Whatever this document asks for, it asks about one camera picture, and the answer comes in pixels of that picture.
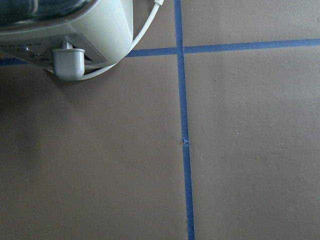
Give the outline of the chrome toaster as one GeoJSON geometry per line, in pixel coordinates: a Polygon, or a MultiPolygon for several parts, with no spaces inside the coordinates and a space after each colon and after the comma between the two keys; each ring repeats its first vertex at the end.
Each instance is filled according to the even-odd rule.
{"type": "Polygon", "coordinates": [[[133,42],[131,0],[3,0],[0,51],[46,70],[121,61],[133,42]]]}

